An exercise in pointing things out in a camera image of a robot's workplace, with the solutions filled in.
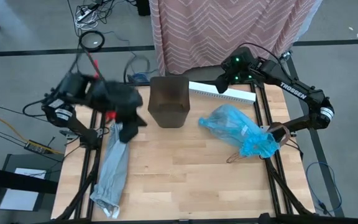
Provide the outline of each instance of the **striped fabric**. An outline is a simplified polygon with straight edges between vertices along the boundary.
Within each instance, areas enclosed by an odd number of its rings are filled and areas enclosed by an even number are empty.
[[[315,0],[150,0],[160,74],[219,65],[240,43],[291,46]],[[251,47],[254,55],[268,53]]]

